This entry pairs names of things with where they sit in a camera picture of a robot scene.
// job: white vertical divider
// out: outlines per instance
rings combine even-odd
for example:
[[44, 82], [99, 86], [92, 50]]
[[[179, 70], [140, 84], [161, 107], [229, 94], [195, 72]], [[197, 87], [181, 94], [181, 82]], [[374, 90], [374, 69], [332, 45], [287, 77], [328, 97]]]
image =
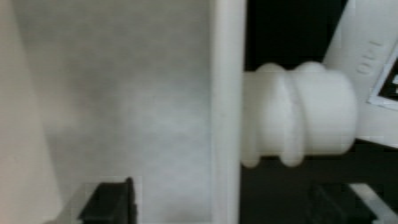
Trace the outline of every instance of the white vertical divider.
[[214, 224], [236, 224], [245, 0], [211, 3], [211, 213]]

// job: white plastic panel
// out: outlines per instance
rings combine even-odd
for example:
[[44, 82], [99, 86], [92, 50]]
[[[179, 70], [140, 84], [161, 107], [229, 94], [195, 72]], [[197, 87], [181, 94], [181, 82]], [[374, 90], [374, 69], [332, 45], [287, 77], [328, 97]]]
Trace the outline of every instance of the white plastic panel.
[[15, 0], [72, 220], [94, 184], [131, 176], [142, 223], [211, 221], [209, 2]]
[[396, 10], [396, 0], [350, 0], [323, 63], [351, 80], [358, 99], [357, 138], [398, 148], [398, 111], [369, 103], [378, 77], [392, 63]]
[[1, 224], [44, 224], [62, 208], [24, 56], [10, 2], [0, 0]]

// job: black plastic piece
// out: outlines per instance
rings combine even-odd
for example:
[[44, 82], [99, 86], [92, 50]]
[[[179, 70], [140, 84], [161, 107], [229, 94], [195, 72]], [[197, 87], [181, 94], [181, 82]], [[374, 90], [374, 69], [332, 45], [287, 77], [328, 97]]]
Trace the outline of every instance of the black plastic piece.
[[78, 219], [83, 224], [135, 224], [136, 205], [133, 179], [124, 183], [101, 183]]

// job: white surface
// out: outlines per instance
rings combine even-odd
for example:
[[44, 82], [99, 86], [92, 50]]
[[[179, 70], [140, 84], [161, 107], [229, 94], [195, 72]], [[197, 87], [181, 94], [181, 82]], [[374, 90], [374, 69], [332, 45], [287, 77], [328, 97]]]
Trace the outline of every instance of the white surface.
[[0, 223], [44, 224], [60, 196], [37, 99], [7, 0], [0, 1]]
[[238, 223], [245, 0], [213, 0], [213, 223]]
[[358, 98], [357, 137], [398, 147], [398, 111], [367, 103], [398, 41], [398, 1], [351, 0], [323, 63], [350, 77]]
[[63, 202], [55, 223], [76, 218], [95, 183], [126, 176], [140, 223], [209, 222], [209, 2], [12, 3]]
[[355, 139], [357, 99], [341, 72], [312, 62], [286, 71], [266, 64], [245, 76], [241, 161], [261, 155], [296, 166], [303, 155], [335, 155]]

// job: white ribbed cylinder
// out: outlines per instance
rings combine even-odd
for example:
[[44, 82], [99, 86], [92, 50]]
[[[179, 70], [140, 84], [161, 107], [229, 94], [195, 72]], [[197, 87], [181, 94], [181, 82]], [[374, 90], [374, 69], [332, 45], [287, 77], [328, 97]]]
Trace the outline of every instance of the white ribbed cylinder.
[[296, 166], [305, 155], [344, 153], [355, 138], [357, 100], [346, 76], [303, 63], [286, 71], [266, 64], [245, 75], [241, 162], [280, 156]]

